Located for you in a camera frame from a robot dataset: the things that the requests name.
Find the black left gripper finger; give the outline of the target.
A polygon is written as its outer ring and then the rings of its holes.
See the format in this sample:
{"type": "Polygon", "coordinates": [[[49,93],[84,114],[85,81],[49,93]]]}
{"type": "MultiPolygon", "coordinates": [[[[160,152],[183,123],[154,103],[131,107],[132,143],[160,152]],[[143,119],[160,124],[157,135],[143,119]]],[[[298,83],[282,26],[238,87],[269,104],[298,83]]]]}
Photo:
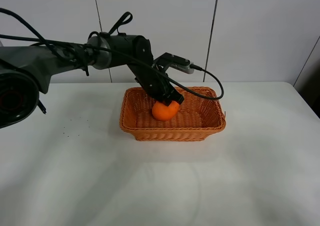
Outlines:
{"type": "Polygon", "coordinates": [[[165,101],[164,101],[164,104],[165,104],[166,106],[169,106],[172,102],[175,102],[175,101],[173,101],[173,100],[165,100],[165,101]]]}

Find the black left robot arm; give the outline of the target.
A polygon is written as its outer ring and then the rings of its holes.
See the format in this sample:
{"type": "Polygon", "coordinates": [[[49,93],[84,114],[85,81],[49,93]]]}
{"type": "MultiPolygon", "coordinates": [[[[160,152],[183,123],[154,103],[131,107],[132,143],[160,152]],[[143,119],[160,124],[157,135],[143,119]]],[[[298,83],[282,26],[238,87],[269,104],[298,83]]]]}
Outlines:
{"type": "Polygon", "coordinates": [[[58,43],[49,46],[1,47],[0,126],[16,124],[36,107],[46,112],[40,93],[46,94],[51,77],[73,70],[89,73],[89,67],[104,70],[127,65],[144,91],[169,105],[184,97],[155,67],[151,44],[143,36],[120,34],[93,36],[84,45],[58,43]]]}

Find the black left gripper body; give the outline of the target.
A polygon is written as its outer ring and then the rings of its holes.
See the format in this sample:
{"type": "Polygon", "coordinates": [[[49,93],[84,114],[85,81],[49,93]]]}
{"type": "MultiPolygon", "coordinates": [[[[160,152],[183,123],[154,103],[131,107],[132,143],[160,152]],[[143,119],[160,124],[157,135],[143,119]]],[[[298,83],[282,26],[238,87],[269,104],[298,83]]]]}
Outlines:
{"type": "Polygon", "coordinates": [[[169,82],[153,70],[134,65],[135,80],[141,85],[148,96],[165,104],[165,100],[173,100],[181,104],[184,97],[169,82]]]}

